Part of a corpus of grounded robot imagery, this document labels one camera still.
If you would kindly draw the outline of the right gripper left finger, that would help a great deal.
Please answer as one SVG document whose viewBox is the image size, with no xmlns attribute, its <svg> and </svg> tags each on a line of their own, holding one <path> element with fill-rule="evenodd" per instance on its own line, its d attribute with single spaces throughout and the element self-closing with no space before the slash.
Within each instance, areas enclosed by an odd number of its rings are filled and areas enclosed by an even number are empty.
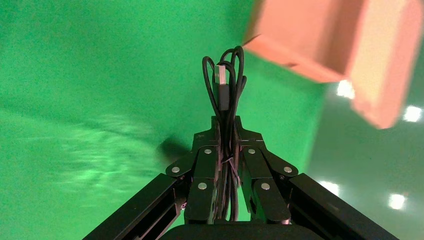
<svg viewBox="0 0 424 240">
<path fill-rule="evenodd" d="M 220 124 L 193 136 L 191 151 L 170 164 L 85 236 L 86 240 L 159 240 L 184 210 L 188 224 L 213 223 Z"/>
</svg>

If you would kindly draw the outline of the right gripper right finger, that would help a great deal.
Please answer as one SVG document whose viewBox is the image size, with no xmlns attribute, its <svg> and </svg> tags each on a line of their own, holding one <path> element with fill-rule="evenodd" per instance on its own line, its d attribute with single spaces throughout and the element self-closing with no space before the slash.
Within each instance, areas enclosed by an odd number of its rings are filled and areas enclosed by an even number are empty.
<svg viewBox="0 0 424 240">
<path fill-rule="evenodd" d="M 234 122 L 238 170 L 253 221 L 267 239 L 393 240 L 395 236 L 266 147 L 262 135 Z"/>
</svg>

